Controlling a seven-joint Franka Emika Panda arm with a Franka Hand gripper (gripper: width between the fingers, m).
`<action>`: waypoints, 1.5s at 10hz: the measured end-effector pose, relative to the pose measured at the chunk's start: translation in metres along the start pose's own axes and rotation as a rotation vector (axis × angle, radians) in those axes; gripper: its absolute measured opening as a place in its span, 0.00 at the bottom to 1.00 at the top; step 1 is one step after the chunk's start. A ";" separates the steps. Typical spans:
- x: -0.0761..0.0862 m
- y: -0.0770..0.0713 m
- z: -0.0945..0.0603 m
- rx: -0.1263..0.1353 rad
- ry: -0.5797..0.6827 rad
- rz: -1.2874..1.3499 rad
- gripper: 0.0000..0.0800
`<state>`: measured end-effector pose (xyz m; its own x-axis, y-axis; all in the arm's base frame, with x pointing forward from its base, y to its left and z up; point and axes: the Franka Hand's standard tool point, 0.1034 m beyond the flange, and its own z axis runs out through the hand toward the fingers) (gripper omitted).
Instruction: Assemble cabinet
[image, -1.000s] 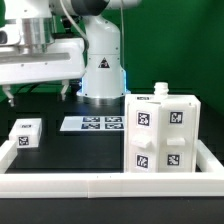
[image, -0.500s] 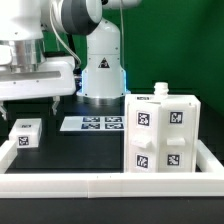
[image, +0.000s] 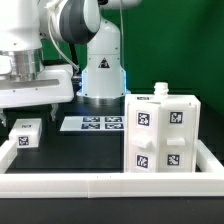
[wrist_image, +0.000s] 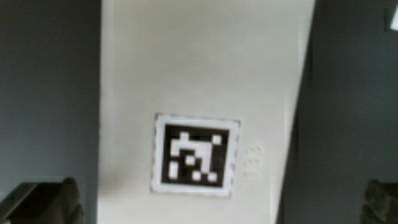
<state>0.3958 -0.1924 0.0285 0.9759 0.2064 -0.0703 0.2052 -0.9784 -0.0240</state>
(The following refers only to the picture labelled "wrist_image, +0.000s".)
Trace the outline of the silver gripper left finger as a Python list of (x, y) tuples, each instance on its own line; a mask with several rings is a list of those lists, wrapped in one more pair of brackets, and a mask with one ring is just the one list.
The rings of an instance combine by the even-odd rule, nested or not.
[(85, 224), (76, 180), (23, 182), (0, 201), (0, 224)]

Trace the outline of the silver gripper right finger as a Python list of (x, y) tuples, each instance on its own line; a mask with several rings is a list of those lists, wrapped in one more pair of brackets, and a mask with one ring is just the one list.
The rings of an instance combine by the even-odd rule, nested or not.
[(398, 224), (398, 183), (367, 182), (360, 224)]

